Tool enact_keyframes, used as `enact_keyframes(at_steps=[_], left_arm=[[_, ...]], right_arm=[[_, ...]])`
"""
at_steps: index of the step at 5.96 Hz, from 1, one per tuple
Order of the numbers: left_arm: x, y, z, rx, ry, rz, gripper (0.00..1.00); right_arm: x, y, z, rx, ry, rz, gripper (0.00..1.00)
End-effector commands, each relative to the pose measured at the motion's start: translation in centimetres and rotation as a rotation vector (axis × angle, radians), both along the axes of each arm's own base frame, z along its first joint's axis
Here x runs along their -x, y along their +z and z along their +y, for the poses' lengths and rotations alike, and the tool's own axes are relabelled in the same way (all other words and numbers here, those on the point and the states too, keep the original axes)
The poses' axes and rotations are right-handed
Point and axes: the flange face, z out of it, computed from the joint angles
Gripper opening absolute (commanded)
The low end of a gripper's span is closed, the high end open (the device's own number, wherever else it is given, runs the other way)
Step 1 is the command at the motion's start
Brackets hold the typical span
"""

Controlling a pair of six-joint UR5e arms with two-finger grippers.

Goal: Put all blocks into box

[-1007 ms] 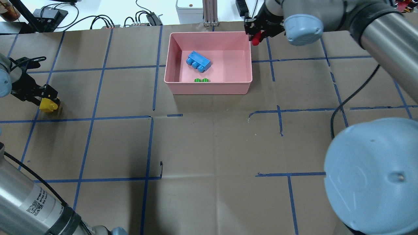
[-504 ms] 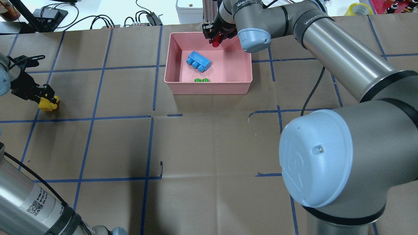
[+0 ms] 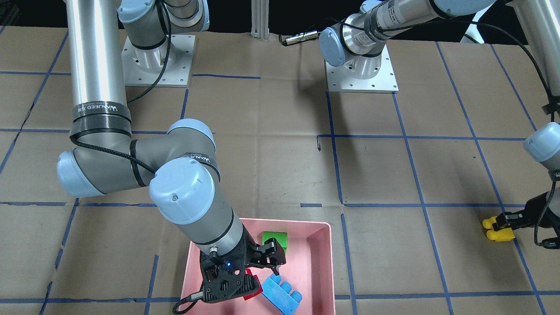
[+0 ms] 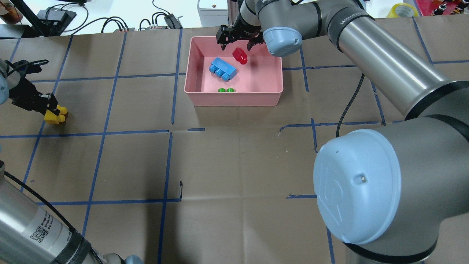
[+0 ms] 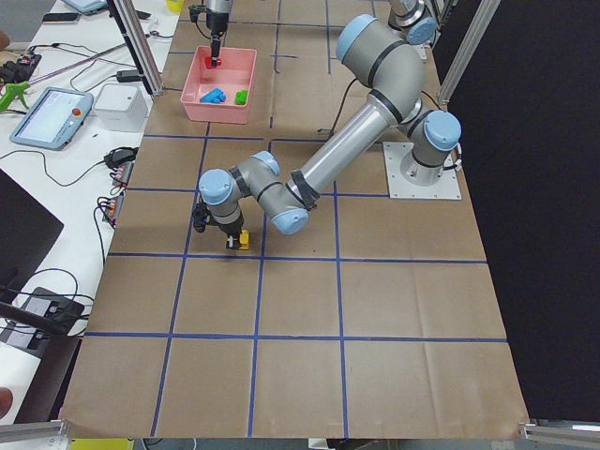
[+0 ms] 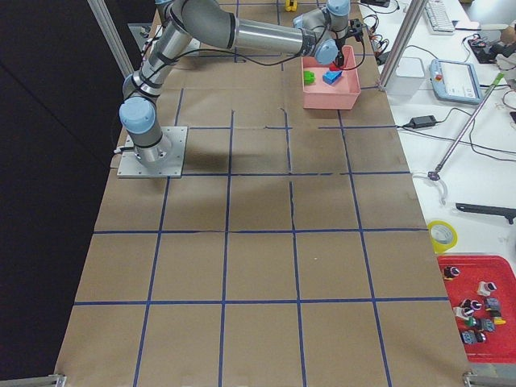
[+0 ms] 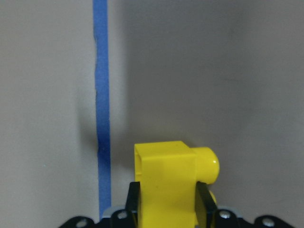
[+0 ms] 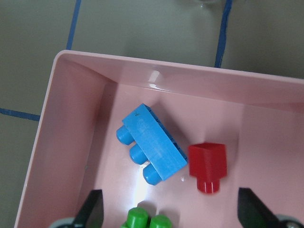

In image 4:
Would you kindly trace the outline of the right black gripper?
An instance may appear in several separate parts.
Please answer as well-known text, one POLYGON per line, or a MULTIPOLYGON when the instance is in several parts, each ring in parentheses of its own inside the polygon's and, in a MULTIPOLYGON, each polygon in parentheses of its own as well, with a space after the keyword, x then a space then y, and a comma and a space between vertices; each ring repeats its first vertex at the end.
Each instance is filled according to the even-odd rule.
POLYGON ((261 29, 256 13, 240 11, 233 26, 220 25, 216 33, 216 43, 224 51, 230 43, 247 40, 247 50, 250 51, 253 46, 265 43, 261 29))

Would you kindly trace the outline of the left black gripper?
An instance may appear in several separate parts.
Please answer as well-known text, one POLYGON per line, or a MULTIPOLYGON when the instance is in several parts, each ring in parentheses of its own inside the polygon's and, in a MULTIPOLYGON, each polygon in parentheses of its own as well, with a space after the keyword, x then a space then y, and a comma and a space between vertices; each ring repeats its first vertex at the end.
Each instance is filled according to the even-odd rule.
POLYGON ((58 118, 61 116, 61 105, 57 104, 54 94, 39 92, 35 85, 26 78, 28 74, 40 73, 42 65, 46 65, 48 62, 47 59, 33 62, 4 60, 4 78, 13 105, 28 111, 45 112, 45 118, 58 118))

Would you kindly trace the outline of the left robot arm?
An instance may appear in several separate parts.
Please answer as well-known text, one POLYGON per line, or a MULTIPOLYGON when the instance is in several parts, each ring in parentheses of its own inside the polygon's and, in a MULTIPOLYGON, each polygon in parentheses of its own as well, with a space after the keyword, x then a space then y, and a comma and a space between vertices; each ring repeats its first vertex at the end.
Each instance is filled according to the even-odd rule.
MULTIPOLYGON (((1 103, 11 100, 24 110, 39 112, 58 125, 68 111, 54 94, 39 92, 26 79, 39 73, 47 59, 1 60, 1 103)), ((1 259, 9 264, 142 264, 135 254, 100 254, 50 202, 5 170, 0 184, 1 259)))

